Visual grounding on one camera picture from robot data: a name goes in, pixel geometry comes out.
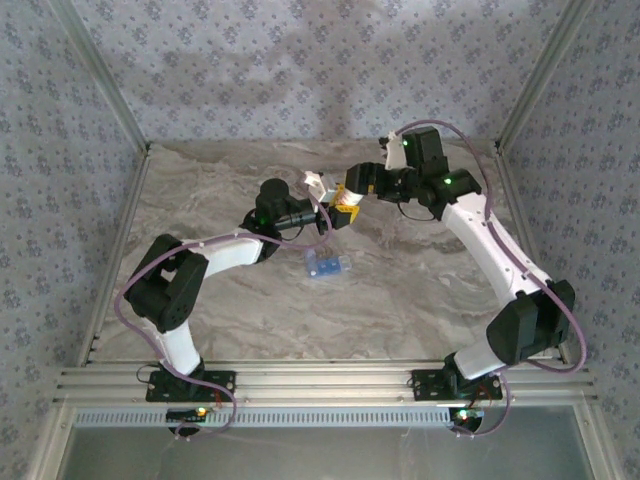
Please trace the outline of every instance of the marble surface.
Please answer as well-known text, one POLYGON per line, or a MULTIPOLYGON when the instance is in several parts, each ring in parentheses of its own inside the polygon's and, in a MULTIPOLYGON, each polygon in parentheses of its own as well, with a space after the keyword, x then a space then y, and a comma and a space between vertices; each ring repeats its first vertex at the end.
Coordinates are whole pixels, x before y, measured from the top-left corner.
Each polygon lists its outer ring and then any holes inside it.
MULTIPOLYGON (((480 179, 469 152, 446 145, 452 168, 480 179)), ((116 287, 153 239, 228 233, 253 208, 261 182, 298 184, 306 169, 344 178, 358 162, 378 161, 375 141, 200 142, 154 145, 116 287)), ((484 157, 497 193, 496 214, 513 230, 497 168, 484 157)), ((429 212, 406 206, 415 217, 429 212)), ((307 227, 297 243, 319 239, 307 227)), ((366 198, 357 221, 337 231, 319 256, 349 255, 347 273, 311 279, 300 251, 207 279, 190 324, 206 359, 443 358, 478 338, 498 311, 495 295, 462 243, 440 223, 415 222, 389 203, 366 198)), ((135 318, 129 305, 124 309, 135 318)), ((93 361, 151 360, 152 352, 109 309, 93 361)))

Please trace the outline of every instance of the metal bracket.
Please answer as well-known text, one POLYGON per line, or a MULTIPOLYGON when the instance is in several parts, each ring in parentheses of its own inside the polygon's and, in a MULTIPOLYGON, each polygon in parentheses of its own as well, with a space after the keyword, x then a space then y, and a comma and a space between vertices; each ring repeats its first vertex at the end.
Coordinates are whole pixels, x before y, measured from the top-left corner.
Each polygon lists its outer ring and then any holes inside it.
POLYGON ((413 398, 420 401, 441 400, 501 400, 502 389, 496 377, 486 377, 474 382, 467 390, 454 395, 442 370, 412 370, 408 385, 413 389, 413 398))
MULTIPOLYGON (((220 385, 231 391, 231 393, 235 393, 236 390, 236 372, 231 370, 205 370, 201 376, 198 377, 198 380, 220 385)), ((184 380, 174 377, 165 370, 157 370, 151 373, 145 398, 147 402, 150 403, 211 403, 231 401, 231 399, 222 392, 189 384, 184 380)))

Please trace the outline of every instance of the patterned wallpaper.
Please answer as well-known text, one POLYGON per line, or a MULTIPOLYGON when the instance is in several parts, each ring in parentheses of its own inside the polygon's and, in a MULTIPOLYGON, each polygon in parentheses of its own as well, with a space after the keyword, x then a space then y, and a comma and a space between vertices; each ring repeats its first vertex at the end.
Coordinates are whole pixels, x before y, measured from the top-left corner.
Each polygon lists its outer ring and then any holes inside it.
POLYGON ((136 154, 44 0, 0 2, 0 478, 75 363, 136 154))
POLYGON ((495 138, 566 0, 74 0, 150 140, 495 138))
POLYGON ((608 423, 640 478, 640 4, 587 17, 508 157, 545 266, 576 287, 608 423))

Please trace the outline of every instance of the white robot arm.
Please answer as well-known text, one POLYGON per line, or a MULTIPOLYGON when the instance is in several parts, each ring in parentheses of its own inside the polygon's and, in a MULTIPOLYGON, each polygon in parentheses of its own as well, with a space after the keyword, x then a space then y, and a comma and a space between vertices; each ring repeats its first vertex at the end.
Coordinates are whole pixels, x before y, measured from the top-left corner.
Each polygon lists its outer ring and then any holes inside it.
MULTIPOLYGON (((445 359, 444 378, 456 392, 476 388, 478 379, 504 366, 514 365, 566 338, 568 321, 555 304, 523 275, 491 236, 485 223, 486 197, 466 170, 449 171, 437 130, 432 128, 403 137, 381 139, 387 162, 361 163, 347 171, 344 188, 335 194, 320 174, 307 172, 310 192, 326 205, 334 229, 352 223, 358 202, 368 194, 392 203, 417 199, 443 222, 467 247, 496 293, 501 312, 475 344, 445 359)), ((497 218, 491 223, 500 237, 529 272, 547 283, 572 308, 573 289, 566 281, 554 283, 518 247, 497 218)), ((256 209, 247 214, 238 232, 258 233, 280 240, 280 231, 315 224, 320 231, 326 221, 310 200, 289 195, 282 180, 267 180, 256 198, 256 209)), ((139 271, 180 241, 170 235, 156 239, 138 266, 139 271)), ((125 294, 134 311, 151 321, 158 341, 178 372, 191 375, 202 359, 197 353, 188 325, 188 315, 202 281, 223 270, 258 263, 277 249, 271 242, 255 238, 232 238, 210 246, 200 246, 163 262, 125 294), (163 271, 175 271, 171 280, 163 271)))

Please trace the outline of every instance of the purple cable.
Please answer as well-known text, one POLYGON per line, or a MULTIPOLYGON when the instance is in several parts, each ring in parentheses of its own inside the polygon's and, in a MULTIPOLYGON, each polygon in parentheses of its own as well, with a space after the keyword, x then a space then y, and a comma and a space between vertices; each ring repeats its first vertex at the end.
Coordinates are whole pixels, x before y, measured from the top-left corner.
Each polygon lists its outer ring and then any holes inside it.
MULTIPOLYGON (((308 250, 308 249, 312 249, 312 248, 321 247, 322 245, 324 245, 329 240, 329 238, 333 234, 333 227, 331 225, 331 218, 329 217, 329 214, 327 213, 326 209, 320 204, 320 202, 318 202, 312 196, 310 196, 309 198, 311 199, 311 202, 316 207, 318 207, 318 210, 320 211, 322 217, 327 222, 327 233, 326 233, 326 235, 324 235, 324 237, 322 237, 322 239, 318 243, 315 243, 313 245, 296 245, 296 244, 293 244, 293 243, 283 242, 283 241, 276 240, 276 239, 271 238, 271 237, 267 237, 265 235, 258 235, 258 234, 254 234, 254 233, 238 233, 238 234, 222 235, 220 237, 209 238, 207 240, 204 240, 203 242, 185 243, 183 245, 180 245, 179 247, 176 247, 176 248, 173 248, 173 249, 169 250, 166 253, 163 253, 158 258, 156 258, 153 261, 151 261, 148 265, 146 265, 145 267, 140 269, 140 271, 138 273, 133 275, 129 279, 129 281, 127 283, 125 283, 124 287, 122 287, 122 289, 120 289, 120 291, 116 295, 116 298, 115 298, 115 300, 113 302, 113 310, 114 310, 114 312, 116 314, 116 317, 118 317, 118 320, 120 320, 120 322, 122 322, 122 324, 125 327, 127 327, 130 330, 132 330, 135 333, 137 333, 140 337, 142 337, 142 339, 145 342, 147 342, 147 344, 155 352, 155 354, 158 357, 159 361, 162 363, 162 366, 167 371, 169 371, 175 377, 178 377, 178 378, 180 378, 180 379, 182 379, 182 380, 184 380, 186 382, 192 383, 194 385, 200 385, 202 387, 212 388, 213 390, 216 390, 218 392, 224 393, 227 397, 229 397, 231 399, 231 403, 233 405, 233 410, 231 412, 231 416, 229 417, 229 420, 227 421, 227 423, 225 423, 222 427, 218 428, 217 430, 213 430, 213 431, 211 431, 211 432, 209 432, 207 434, 197 435, 197 437, 201 437, 201 436, 212 437, 212 436, 218 435, 218 434, 220 434, 220 433, 222 433, 222 432, 224 432, 224 431, 229 429, 229 427, 233 424, 233 422, 234 422, 234 420, 236 418, 236 412, 238 410, 238 402, 237 402, 235 396, 229 390, 227 390, 226 388, 224 388, 224 387, 222 387, 220 385, 216 385, 215 383, 205 382, 205 381, 202 381, 202 380, 191 378, 191 377, 189 377, 187 375, 184 375, 184 374, 178 372, 173 367, 173 365, 171 365, 168 361, 166 361, 164 353, 162 352, 160 347, 158 347, 156 342, 151 338, 151 336, 147 332, 142 330, 140 327, 134 325, 133 323, 131 323, 129 320, 127 320, 125 318, 125 316, 122 313, 122 309, 120 308, 120 305, 122 303, 122 299, 124 298, 125 293, 127 293, 127 291, 138 280, 140 280, 142 277, 144 277, 152 268, 155 268, 157 265, 159 265, 160 263, 162 263, 166 259, 168 259, 170 257, 173 257, 174 255, 176 255, 177 253, 182 252, 183 250, 188 250, 188 249, 191 249, 191 248, 205 247, 205 246, 214 245, 216 243, 225 242, 227 240, 234 240, 234 239, 238 239, 238 238, 258 239, 258 240, 262 240, 262 241, 265 241, 265 242, 275 243, 276 245, 280 245, 281 247, 284 247, 284 248, 293 248, 293 249, 296 249, 296 250, 308 250)), ((184 425, 178 427, 176 432, 178 432, 180 430, 180 428, 182 428, 183 426, 184 425)))
POLYGON ((520 260, 518 260, 518 257, 509 249, 509 247, 507 247, 507 245, 500 238, 500 235, 498 234, 495 226, 491 222, 491 209, 493 206, 493 188, 491 186, 491 182, 489 181, 489 176, 487 175, 487 171, 484 165, 482 164, 482 160, 480 159, 480 154, 478 153, 478 150, 476 150, 473 143, 471 143, 471 140, 469 140, 469 138, 460 130, 458 130, 454 125, 451 125, 450 123, 447 123, 447 122, 443 122, 442 120, 417 120, 415 122, 411 122, 405 125, 404 127, 396 130, 395 133, 396 135, 402 135, 407 130, 411 130, 412 128, 415 128, 420 125, 425 125, 425 124, 442 125, 443 127, 446 127, 449 130, 452 130, 462 139, 465 145, 469 148, 469 150, 471 151, 471 154, 473 155, 473 158, 478 164, 478 168, 480 169, 480 173, 482 174, 484 183, 487 185, 487 201, 484 206, 484 218, 485 218, 487 227, 489 228, 489 233, 491 233, 491 236, 493 237, 498 247, 500 247, 500 250, 502 250, 502 252, 509 258, 509 260, 511 260, 518 267, 518 269, 522 272, 522 274, 525 276, 528 276, 531 279, 531 281, 535 283, 536 286, 540 288, 540 290, 542 290, 553 301, 553 303, 555 303, 558 306, 558 308, 562 311, 562 313, 564 313, 564 315, 567 317, 567 320, 569 320, 569 323, 571 324, 571 326, 576 332, 576 335, 578 336, 578 342, 580 343, 580 359, 572 367, 555 368, 555 367, 550 367, 548 365, 544 365, 543 363, 540 363, 536 360, 527 360, 528 363, 530 363, 531 365, 535 365, 536 367, 546 370, 548 372, 554 372, 554 373, 570 374, 570 373, 575 373, 579 371, 584 366, 584 363, 587 360, 587 342, 584 337, 584 333, 582 332, 582 329, 578 324, 578 320, 573 315, 571 310, 569 310, 569 308, 564 304, 564 302, 560 300, 558 296, 555 293, 553 293, 553 291, 551 291, 551 289, 547 287, 547 285, 542 280, 540 280, 538 277, 536 277, 535 275, 529 272, 529 269, 520 260))

